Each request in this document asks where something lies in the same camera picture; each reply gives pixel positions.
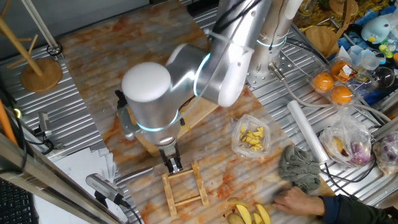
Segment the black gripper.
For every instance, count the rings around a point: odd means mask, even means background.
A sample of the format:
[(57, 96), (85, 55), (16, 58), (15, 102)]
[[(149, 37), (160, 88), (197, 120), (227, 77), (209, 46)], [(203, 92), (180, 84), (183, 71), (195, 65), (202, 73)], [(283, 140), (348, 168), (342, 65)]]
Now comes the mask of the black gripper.
[(183, 170), (177, 145), (160, 146), (159, 152), (169, 174), (178, 173)]

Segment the person bare hand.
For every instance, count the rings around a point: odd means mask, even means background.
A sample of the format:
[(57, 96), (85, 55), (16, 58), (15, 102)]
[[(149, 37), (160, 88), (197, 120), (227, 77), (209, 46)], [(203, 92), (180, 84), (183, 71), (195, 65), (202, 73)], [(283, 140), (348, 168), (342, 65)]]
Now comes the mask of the person bare hand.
[(309, 196), (298, 187), (281, 192), (272, 204), (276, 209), (296, 216), (324, 216), (325, 205), (320, 197)]

